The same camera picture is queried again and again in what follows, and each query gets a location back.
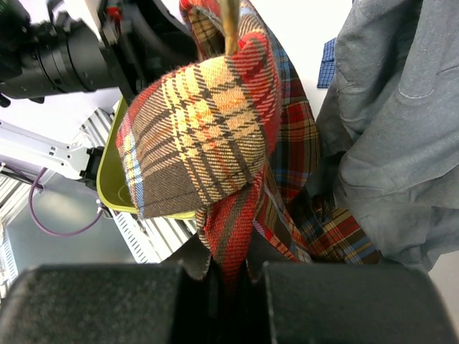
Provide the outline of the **green hanger of plaid shirt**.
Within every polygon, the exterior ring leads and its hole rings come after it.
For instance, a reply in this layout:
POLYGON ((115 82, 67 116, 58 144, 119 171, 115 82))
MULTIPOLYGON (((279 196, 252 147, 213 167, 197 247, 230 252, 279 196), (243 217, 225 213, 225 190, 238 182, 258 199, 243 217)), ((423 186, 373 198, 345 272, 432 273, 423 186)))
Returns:
POLYGON ((225 38, 225 54, 231 56, 239 49, 240 0, 221 0, 219 7, 225 38))

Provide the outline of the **red plaid shirt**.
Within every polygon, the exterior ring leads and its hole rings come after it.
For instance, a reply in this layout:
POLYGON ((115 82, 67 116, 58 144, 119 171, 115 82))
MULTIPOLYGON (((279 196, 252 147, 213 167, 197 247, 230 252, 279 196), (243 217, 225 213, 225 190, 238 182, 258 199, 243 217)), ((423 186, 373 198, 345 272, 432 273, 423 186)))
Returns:
POLYGON ((376 264, 381 255, 349 211, 310 196, 319 134, 289 56, 255 7, 238 8, 226 54, 219 1, 181 1, 198 62, 143 90, 116 146, 143 219, 193 212, 197 233, 233 285, 259 234, 296 262, 376 264))

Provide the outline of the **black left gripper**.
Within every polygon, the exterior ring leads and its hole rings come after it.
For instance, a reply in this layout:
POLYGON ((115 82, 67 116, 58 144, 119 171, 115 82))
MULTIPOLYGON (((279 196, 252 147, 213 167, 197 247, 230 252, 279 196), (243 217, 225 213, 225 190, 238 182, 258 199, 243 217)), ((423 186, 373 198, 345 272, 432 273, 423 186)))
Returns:
POLYGON ((100 23, 100 51, 128 103, 167 72, 197 61, 191 33, 162 1, 102 1, 100 23))

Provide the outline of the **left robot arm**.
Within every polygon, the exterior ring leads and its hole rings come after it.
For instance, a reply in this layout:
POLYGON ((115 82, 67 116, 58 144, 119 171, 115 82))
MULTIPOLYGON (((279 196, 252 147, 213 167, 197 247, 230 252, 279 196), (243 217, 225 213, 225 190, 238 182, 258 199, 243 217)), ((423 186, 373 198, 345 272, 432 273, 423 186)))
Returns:
POLYGON ((196 58, 177 1, 3 1, 1 121, 68 141, 196 58))

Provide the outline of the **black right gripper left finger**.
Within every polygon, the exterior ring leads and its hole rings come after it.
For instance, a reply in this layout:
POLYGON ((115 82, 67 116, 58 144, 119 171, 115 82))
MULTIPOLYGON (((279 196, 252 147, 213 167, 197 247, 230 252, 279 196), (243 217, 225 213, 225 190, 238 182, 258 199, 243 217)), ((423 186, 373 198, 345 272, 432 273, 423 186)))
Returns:
POLYGON ((28 269, 1 306, 1 342, 211 343, 208 289, 178 264, 28 269))

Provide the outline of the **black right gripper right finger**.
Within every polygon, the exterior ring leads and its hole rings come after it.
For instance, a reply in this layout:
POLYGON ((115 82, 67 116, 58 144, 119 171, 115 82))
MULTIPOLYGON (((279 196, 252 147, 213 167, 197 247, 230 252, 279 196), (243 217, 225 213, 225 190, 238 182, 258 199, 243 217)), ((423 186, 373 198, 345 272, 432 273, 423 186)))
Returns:
POLYGON ((396 264, 267 263, 246 343, 457 343, 441 296, 396 264))

